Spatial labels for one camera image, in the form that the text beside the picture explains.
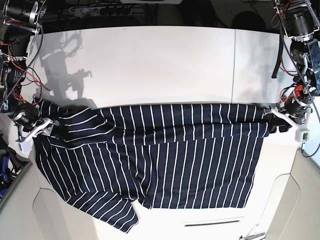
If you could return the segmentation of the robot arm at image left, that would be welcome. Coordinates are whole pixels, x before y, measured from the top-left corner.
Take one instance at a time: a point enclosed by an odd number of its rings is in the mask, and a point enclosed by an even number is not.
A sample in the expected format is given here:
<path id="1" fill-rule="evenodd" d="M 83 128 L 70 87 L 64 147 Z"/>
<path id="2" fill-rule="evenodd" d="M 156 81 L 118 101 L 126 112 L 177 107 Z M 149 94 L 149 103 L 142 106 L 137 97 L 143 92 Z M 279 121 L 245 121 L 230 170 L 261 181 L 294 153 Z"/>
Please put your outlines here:
<path id="1" fill-rule="evenodd" d="M 39 116 L 37 99 L 30 103 L 22 95 L 23 82 L 36 83 L 40 89 L 44 84 L 30 68 L 38 58 L 42 43 L 39 43 L 33 58 L 28 61 L 36 37 L 44 40 L 42 21 L 47 10 L 45 0 L 7 0 L 3 5 L 3 22 L 0 24 L 0 112 L 6 114 L 16 125 L 18 143 L 28 140 L 23 131 L 44 132 L 52 125 L 50 120 Z"/>

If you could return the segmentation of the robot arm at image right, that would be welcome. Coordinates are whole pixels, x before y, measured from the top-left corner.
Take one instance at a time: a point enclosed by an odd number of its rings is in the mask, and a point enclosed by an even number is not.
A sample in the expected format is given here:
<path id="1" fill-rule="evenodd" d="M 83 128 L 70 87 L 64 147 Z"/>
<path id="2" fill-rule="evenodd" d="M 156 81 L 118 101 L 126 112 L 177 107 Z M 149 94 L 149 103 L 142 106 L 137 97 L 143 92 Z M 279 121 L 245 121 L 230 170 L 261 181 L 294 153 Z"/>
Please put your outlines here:
<path id="1" fill-rule="evenodd" d="M 320 46 L 315 37 L 320 18 L 309 0 L 275 0 L 273 8 L 279 20 L 279 47 L 271 77 L 275 79 L 282 69 L 293 83 L 280 91 L 275 104 L 291 122 L 275 115 L 270 131 L 286 132 L 294 124 L 307 125 L 314 99 L 320 95 Z"/>

